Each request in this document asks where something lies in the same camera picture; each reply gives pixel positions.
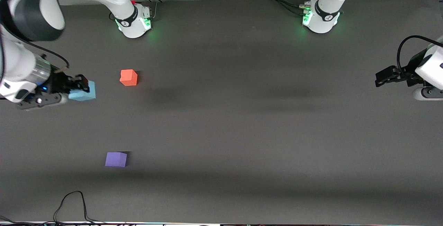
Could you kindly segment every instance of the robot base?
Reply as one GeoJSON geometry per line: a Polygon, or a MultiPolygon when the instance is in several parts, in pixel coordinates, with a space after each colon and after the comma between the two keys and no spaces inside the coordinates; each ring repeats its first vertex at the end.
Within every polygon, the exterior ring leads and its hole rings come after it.
{"type": "Polygon", "coordinates": [[[123,35],[127,38],[139,38],[151,29],[151,12],[149,7],[144,7],[141,4],[135,4],[134,6],[137,9],[137,18],[131,26],[125,27],[116,20],[118,29],[123,32],[123,35]]]}
{"type": "MultiPolygon", "coordinates": [[[[311,7],[315,7],[315,3],[317,0],[310,0],[306,1],[305,5],[310,5],[311,7]]],[[[335,18],[332,18],[331,21],[323,21],[323,18],[315,11],[314,8],[312,8],[308,14],[304,16],[303,19],[303,25],[308,27],[310,30],[312,30],[315,33],[323,34],[326,32],[329,32],[334,25],[337,24],[337,19],[340,16],[340,13],[338,13],[335,18]]]]}

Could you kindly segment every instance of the green led light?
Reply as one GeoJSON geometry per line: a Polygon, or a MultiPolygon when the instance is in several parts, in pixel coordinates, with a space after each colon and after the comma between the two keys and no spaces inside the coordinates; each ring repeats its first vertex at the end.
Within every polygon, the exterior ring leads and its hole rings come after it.
{"type": "Polygon", "coordinates": [[[151,24],[149,23],[149,18],[140,18],[140,21],[142,22],[142,24],[143,24],[143,27],[146,29],[146,30],[148,30],[148,29],[150,29],[151,28],[151,24]]]}
{"type": "Polygon", "coordinates": [[[340,12],[337,14],[337,18],[335,19],[334,25],[337,24],[337,22],[338,22],[338,17],[339,17],[339,16],[340,16],[340,12]]]}
{"type": "Polygon", "coordinates": [[[310,10],[308,14],[305,15],[305,18],[303,19],[303,24],[308,25],[311,18],[312,18],[312,11],[310,10]]]}
{"type": "Polygon", "coordinates": [[[118,26],[118,30],[121,31],[120,24],[117,22],[117,19],[115,20],[115,23],[116,23],[117,26],[118,26]]]}

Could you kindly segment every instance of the black end effector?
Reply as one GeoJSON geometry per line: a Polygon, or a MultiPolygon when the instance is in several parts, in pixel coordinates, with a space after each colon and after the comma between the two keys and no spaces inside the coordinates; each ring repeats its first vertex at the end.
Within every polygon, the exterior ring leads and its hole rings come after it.
{"type": "Polygon", "coordinates": [[[411,58],[408,65],[402,67],[403,73],[397,66],[389,66],[384,70],[375,74],[375,86],[380,87],[386,83],[391,82],[401,82],[406,81],[408,87],[412,87],[416,84],[425,84],[426,82],[421,78],[417,73],[415,73],[415,69],[420,65],[420,63],[424,60],[424,55],[426,54],[427,49],[421,51],[411,58]]]}
{"type": "Polygon", "coordinates": [[[411,72],[405,71],[405,75],[403,75],[400,72],[400,70],[394,65],[389,66],[389,67],[385,68],[384,70],[376,73],[375,78],[376,78],[376,80],[375,80],[376,87],[383,86],[386,83],[401,82],[401,81],[406,81],[408,84],[408,87],[412,87],[416,84],[424,84],[424,80],[419,75],[417,75],[415,72],[411,73],[411,72]]]}
{"type": "Polygon", "coordinates": [[[68,76],[64,72],[57,73],[58,68],[51,65],[52,72],[45,83],[38,87],[41,92],[47,93],[70,93],[71,90],[83,90],[89,92],[88,80],[84,75],[79,74],[75,77],[68,76]]]}

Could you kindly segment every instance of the black band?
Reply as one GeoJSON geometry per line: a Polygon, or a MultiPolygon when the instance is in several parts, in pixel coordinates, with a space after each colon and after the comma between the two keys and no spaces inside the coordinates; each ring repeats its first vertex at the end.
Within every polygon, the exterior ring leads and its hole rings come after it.
{"type": "Polygon", "coordinates": [[[127,19],[118,19],[118,18],[116,18],[116,20],[123,27],[130,27],[131,24],[133,23],[133,21],[135,21],[135,19],[137,18],[137,14],[138,14],[138,9],[137,9],[136,6],[134,6],[134,12],[133,12],[133,14],[129,18],[127,18],[127,19]]]}
{"type": "Polygon", "coordinates": [[[321,10],[320,7],[318,6],[318,0],[315,2],[315,11],[317,12],[318,15],[320,15],[323,21],[332,21],[332,19],[334,19],[335,16],[337,16],[337,14],[339,13],[339,10],[337,10],[334,13],[327,13],[321,10]]]}

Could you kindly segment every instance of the blue foam cube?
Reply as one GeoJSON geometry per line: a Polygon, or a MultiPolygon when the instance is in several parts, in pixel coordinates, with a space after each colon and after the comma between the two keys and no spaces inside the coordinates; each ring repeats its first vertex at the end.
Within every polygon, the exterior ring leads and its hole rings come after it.
{"type": "Polygon", "coordinates": [[[126,166],[126,156],[123,152],[108,152],[105,166],[123,168],[126,166]]]}
{"type": "Polygon", "coordinates": [[[95,99],[95,82],[88,81],[89,92],[84,92],[83,90],[72,90],[68,98],[71,100],[85,101],[95,99]]]}

